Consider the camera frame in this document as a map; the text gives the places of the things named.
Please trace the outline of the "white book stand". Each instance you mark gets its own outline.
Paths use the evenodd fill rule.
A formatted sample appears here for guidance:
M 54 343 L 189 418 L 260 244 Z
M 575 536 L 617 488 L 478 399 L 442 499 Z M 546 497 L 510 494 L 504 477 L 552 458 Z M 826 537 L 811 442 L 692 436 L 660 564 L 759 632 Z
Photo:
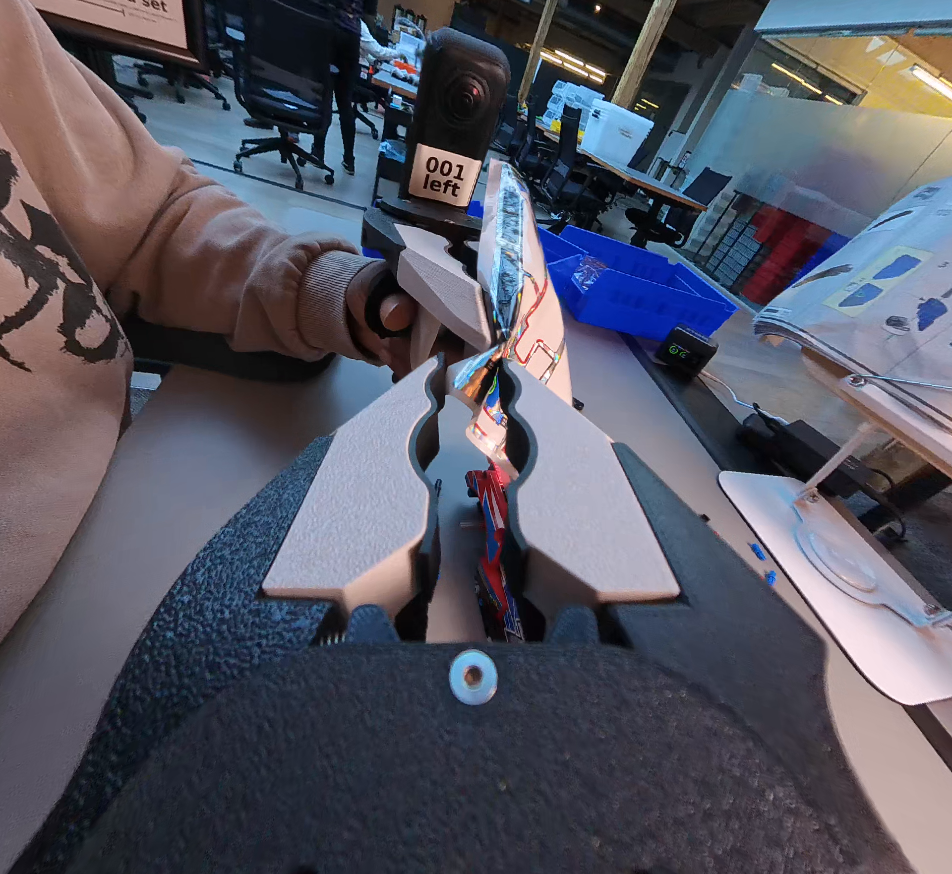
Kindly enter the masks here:
M 724 471 L 720 488 L 875 689 L 909 706 L 949 701 L 950 610 L 902 575 L 820 485 L 876 431 L 949 476 L 950 431 L 923 413 L 909 380 L 850 375 L 810 351 L 803 360 L 812 377 L 863 416 L 856 432 L 806 483 Z

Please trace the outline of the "black power adapter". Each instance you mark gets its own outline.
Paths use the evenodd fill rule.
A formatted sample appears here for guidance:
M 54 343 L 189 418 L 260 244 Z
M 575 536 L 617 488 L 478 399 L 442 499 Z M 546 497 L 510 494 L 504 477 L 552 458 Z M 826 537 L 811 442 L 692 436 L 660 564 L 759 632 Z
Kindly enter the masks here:
M 837 443 L 801 419 L 783 425 L 757 411 L 738 424 L 735 437 L 769 473 L 789 476 L 804 484 L 840 450 Z M 868 467 L 849 457 L 819 487 L 827 496 L 847 499 L 859 492 L 876 490 L 874 477 Z

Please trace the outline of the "stack of white storage boxes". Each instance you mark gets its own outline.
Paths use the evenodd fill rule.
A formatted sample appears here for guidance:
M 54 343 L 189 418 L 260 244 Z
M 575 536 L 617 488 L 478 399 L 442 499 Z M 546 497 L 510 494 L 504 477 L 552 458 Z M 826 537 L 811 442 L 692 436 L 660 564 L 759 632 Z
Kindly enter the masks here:
M 543 125 L 557 131 L 569 107 L 580 111 L 577 140 L 583 152 L 619 168 L 635 168 L 647 155 L 654 123 L 640 112 L 613 105 L 588 87 L 559 80 L 541 116 Z

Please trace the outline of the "black device with green display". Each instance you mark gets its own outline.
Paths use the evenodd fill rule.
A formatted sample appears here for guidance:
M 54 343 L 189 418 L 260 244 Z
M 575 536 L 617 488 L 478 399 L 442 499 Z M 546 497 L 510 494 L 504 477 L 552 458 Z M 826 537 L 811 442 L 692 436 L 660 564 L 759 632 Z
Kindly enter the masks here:
M 654 359 L 680 377 L 694 379 L 707 368 L 718 349 L 714 339 L 679 323 L 657 346 Z

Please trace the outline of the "lego instruction booklet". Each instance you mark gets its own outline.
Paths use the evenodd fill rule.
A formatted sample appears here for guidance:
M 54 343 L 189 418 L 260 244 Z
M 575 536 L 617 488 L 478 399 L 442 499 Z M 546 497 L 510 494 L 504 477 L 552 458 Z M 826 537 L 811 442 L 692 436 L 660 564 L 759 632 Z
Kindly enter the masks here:
M 950 418 L 951 179 L 894 203 L 753 322 Z

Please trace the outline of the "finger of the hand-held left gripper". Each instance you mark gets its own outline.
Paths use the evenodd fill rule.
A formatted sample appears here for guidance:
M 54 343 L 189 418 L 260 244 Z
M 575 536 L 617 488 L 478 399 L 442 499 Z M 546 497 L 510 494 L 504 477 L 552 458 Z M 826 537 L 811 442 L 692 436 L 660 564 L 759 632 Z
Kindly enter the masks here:
M 482 286 L 448 252 L 448 240 L 413 225 L 397 225 L 404 244 L 396 266 L 396 281 L 417 303 L 411 330 L 411 350 L 431 351 L 441 328 L 476 351 L 494 344 L 484 308 Z

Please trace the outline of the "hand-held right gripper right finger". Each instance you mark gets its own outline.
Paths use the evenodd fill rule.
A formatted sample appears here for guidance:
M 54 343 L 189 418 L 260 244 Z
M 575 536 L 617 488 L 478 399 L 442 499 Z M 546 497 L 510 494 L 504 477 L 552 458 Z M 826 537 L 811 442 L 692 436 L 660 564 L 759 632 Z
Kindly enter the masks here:
M 597 618 L 675 606 L 681 586 L 625 473 L 618 444 L 528 370 L 498 370 L 506 474 L 499 552 L 522 640 L 541 642 L 567 608 Z

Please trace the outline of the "lego race car model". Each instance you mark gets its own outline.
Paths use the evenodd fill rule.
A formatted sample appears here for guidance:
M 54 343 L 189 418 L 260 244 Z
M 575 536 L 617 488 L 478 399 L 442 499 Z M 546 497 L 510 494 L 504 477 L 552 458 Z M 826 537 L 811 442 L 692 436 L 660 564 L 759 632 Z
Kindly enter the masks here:
M 477 502 L 484 533 L 475 594 L 485 634 L 491 641 L 524 642 L 525 630 L 503 566 L 509 477 L 495 463 L 488 463 L 484 470 L 467 472 L 466 483 L 470 498 Z

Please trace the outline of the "large black office chair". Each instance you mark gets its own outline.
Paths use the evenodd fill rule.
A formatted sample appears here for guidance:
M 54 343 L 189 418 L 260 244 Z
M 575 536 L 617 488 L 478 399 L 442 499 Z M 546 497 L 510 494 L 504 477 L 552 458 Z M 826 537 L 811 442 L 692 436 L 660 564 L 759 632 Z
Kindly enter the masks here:
M 243 140 L 234 171 L 243 172 L 246 158 L 275 152 L 291 167 L 297 190 L 303 190 L 303 165 L 322 170 L 325 183 L 333 186 L 335 170 L 323 153 L 307 151 L 292 139 L 293 134 L 311 134 L 318 140 L 327 133 L 337 73 L 331 63 L 331 19 L 312 0 L 244 0 L 242 19 L 235 92 L 248 115 L 275 128 L 277 135 Z

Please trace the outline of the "long wooden desk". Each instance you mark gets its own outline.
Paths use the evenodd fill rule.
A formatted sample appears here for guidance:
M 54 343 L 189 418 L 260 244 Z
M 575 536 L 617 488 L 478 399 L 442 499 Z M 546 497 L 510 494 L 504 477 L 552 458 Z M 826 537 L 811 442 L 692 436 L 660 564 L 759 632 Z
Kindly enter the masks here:
M 635 193 L 648 197 L 645 210 L 634 211 L 626 220 L 637 246 L 654 242 L 682 249 L 709 201 L 689 196 L 628 166 L 614 166 L 577 146 L 572 164 L 556 158 L 540 183 L 535 200 L 565 225 L 597 231 L 601 218 L 621 198 Z

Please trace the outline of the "holographic sticker sheet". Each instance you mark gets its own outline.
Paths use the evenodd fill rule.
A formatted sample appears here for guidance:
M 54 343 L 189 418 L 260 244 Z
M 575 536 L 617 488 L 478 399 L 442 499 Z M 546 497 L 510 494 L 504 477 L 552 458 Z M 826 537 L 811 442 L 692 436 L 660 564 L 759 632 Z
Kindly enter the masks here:
M 447 369 L 450 394 L 472 411 L 467 435 L 490 463 L 515 478 L 506 450 L 508 417 L 501 392 L 505 361 L 524 368 L 572 402 L 563 314 L 544 260 L 530 191 L 514 166 L 487 168 L 477 279 L 493 335 L 483 352 Z

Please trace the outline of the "person's left hand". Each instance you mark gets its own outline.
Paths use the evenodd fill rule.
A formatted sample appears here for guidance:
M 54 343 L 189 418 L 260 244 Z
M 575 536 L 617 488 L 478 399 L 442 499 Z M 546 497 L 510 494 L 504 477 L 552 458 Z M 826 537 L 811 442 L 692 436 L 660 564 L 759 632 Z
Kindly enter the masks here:
M 397 382 L 411 371 L 411 328 L 418 304 L 402 290 L 387 264 L 367 260 L 345 293 L 351 338 L 370 363 L 389 368 Z

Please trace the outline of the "person's left forearm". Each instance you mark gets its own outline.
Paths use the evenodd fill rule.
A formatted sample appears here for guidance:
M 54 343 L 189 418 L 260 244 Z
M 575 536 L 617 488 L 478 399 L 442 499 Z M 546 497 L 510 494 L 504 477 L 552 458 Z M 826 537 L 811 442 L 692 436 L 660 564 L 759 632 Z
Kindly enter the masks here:
M 380 365 L 349 293 L 370 265 L 339 238 L 280 230 L 183 162 L 107 296 L 121 315 L 222 335 L 239 352 Z

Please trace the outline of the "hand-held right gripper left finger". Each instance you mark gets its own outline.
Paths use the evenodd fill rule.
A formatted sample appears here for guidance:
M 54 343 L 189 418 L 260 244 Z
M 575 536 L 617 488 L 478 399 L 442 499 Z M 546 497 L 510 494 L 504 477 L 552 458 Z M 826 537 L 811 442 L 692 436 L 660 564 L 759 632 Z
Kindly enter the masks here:
M 446 361 L 425 361 L 341 425 L 263 582 L 273 598 L 312 599 L 350 617 L 380 606 L 406 640 L 424 640 L 438 580 L 439 453 Z

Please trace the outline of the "coloured storage drawers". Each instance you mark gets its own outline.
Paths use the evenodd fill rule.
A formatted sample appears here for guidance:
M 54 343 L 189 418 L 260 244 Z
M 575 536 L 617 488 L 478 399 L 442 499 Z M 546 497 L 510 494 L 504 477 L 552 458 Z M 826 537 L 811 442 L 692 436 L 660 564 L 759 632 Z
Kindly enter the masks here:
M 850 240 L 739 195 L 693 252 L 702 272 L 752 309 L 771 302 Z

